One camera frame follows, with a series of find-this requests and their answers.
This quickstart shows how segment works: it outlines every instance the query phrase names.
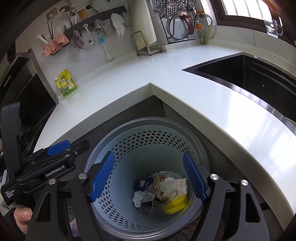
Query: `window frame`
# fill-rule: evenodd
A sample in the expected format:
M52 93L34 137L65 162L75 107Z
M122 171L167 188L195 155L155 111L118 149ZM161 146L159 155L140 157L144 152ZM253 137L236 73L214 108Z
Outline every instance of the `window frame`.
M264 20L245 17L245 16L235 16L235 15L226 15L222 1L221 0L210 0L213 10L216 16L217 24L222 26L231 26L255 30L262 33L267 33ZM269 7L272 19L276 20L278 25L280 25L279 16ZM283 22L283 31L284 34L279 36L279 39L295 46L292 35L289 33L289 28L285 26Z

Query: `kitchen sink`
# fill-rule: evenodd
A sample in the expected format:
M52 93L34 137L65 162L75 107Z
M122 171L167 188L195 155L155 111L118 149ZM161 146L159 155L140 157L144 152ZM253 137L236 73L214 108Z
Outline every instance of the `kitchen sink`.
M184 71L240 92L284 123L288 123L286 118L296 121L296 78L261 58L239 53L191 66Z

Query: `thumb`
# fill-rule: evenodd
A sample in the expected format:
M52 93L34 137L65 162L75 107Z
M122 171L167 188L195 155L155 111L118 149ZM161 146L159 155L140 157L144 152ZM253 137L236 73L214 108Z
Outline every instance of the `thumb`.
M31 220L32 210L27 207L17 207L14 211L15 222L19 229L27 234L28 231L28 221Z

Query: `countertop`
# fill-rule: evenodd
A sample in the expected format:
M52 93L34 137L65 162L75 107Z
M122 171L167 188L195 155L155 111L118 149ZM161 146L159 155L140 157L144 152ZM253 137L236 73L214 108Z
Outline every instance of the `countertop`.
M262 57L290 73L296 73L296 69L254 47L216 44L211 40L208 45L150 57L132 53L90 73L77 82L78 89L73 94L59 102L35 151L65 139L73 142L125 109L156 95L234 162L285 229L296 212L296 192L291 187L296 182L296 136L249 98L182 69L239 52Z

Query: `blue gripper pad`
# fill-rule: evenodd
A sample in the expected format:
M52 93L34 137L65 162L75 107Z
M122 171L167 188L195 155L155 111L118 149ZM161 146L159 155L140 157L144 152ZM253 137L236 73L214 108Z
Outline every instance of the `blue gripper pad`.
M184 152L183 154L183 167L193 187L196 197L199 198L202 203L204 203L208 198L205 189L205 181L200 175L188 152Z
M47 156L54 156L56 154L59 154L63 150L70 147L70 142L68 140L62 141L54 146L51 146L48 151L46 152Z
M91 193L89 197L92 202L102 195L106 182L114 167L114 160L115 156L113 152L110 152L109 155L107 157L105 156L102 160L103 164L91 184Z

